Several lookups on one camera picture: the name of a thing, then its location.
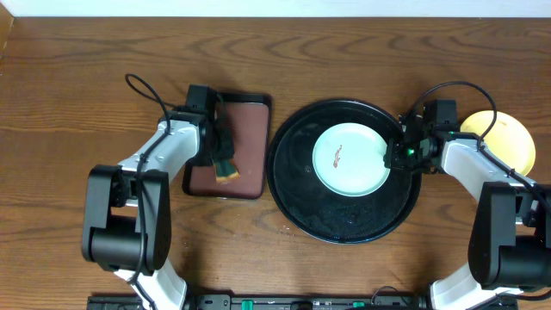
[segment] yellow bowl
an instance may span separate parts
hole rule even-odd
[[[492,118],[492,111],[475,113],[461,124],[461,131],[481,135]],[[495,156],[516,172],[526,176],[532,170],[536,161],[534,141],[526,127],[512,116],[498,112],[498,119],[484,141]]]

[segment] black round tray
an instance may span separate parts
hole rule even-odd
[[[392,170],[380,188],[361,197],[326,188],[313,170],[313,146],[326,129],[344,122],[371,127],[387,143],[403,136],[400,124],[372,104],[316,102],[275,133],[268,153],[268,185],[279,209],[305,233],[332,243],[364,243],[390,233],[406,219],[418,199],[421,175]]]

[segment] white backdrop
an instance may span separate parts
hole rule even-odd
[[[551,0],[0,0],[20,16],[551,17]]]

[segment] white plate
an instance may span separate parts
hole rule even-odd
[[[340,195],[358,197],[376,191],[388,178],[383,156],[387,142],[373,129],[343,123],[325,130],[313,148],[319,180]]]

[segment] wooden table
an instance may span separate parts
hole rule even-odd
[[[124,82],[135,72],[162,98],[189,84],[273,96],[270,136],[297,109],[347,96],[404,113],[423,91],[464,79],[531,132],[529,174],[551,182],[551,21],[482,19],[16,19],[0,67],[0,306],[76,309],[128,293],[80,252],[86,181],[151,137],[160,109]],[[488,109],[448,88],[460,117]],[[426,177],[407,221],[366,245],[305,235],[265,186],[257,201],[191,198],[170,187],[170,260],[195,292],[371,295],[426,289],[467,261],[476,203],[451,177]],[[551,303],[526,304],[543,309]]]

